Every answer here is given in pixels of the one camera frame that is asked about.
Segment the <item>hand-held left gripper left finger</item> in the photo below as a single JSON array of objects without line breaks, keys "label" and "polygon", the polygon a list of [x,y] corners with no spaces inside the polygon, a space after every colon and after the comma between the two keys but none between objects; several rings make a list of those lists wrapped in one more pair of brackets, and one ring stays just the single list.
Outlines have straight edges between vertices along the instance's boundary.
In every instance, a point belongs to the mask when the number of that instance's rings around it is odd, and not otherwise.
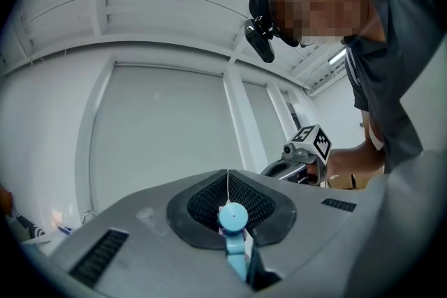
[{"label": "hand-held left gripper left finger", "polygon": [[226,180],[218,170],[132,193],[78,228],[52,259],[81,296],[247,296],[219,234]]}]

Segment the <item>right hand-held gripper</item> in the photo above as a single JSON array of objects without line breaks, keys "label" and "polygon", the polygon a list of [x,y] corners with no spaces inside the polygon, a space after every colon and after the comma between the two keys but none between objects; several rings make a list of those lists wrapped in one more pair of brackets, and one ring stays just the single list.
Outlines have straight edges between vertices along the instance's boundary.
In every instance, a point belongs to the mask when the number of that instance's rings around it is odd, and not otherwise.
[{"label": "right hand-held gripper", "polygon": [[319,183],[325,181],[332,143],[319,125],[302,127],[284,145],[282,158],[268,165],[261,175],[283,181],[305,181],[307,164],[318,165]]}]

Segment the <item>person's right hand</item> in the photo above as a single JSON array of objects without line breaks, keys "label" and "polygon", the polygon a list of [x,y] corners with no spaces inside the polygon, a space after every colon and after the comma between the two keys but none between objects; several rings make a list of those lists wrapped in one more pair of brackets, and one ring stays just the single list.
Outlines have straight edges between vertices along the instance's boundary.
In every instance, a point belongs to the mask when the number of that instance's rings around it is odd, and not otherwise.
[{"label": "person's right hand", "polygon": [[318,165],[315,163],[307,164],[306,172],[306,182],[310,185],[317,185],[319,183]]}]

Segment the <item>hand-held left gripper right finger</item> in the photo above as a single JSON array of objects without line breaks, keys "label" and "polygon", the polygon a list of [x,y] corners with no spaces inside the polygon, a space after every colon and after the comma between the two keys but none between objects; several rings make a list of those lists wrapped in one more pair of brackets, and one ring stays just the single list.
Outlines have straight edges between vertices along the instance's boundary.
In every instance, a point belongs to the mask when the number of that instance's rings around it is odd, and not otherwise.
[{"label": "hand-held left gripper right finger", "polygon": [[242,176],[289,198],[296,219],[279,243],[258,249],[278,282],[254,290],[232,279],[231,297],[380,295],[425,253],[446,210],[445,151],[423,152],[360,191]]}]

